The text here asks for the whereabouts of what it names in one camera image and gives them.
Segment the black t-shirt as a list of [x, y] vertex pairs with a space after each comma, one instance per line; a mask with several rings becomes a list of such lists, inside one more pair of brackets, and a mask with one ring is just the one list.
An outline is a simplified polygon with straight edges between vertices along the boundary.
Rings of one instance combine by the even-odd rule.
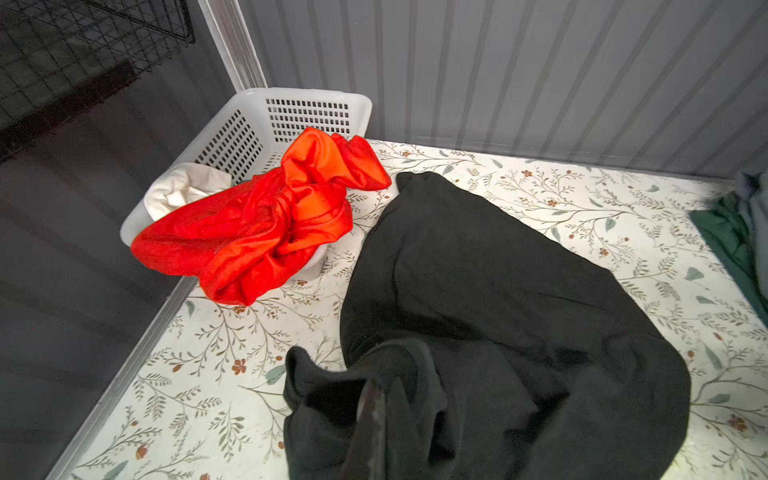
[[432, 173], [399, 173], [340, 314], [345, 369], [286, 356], [293, 479], [341, 479], [361, 391], [388, 479], [658, 479], [691, 381], [614, 275]]

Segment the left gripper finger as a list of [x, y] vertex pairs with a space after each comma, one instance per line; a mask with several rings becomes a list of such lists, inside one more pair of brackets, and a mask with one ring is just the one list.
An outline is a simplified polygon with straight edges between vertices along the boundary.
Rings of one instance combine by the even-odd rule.
[[341, 469], [341, 479], [386, 478], [386, 398], [381, 387], [368, 380], [360, 394], [356, 425]]

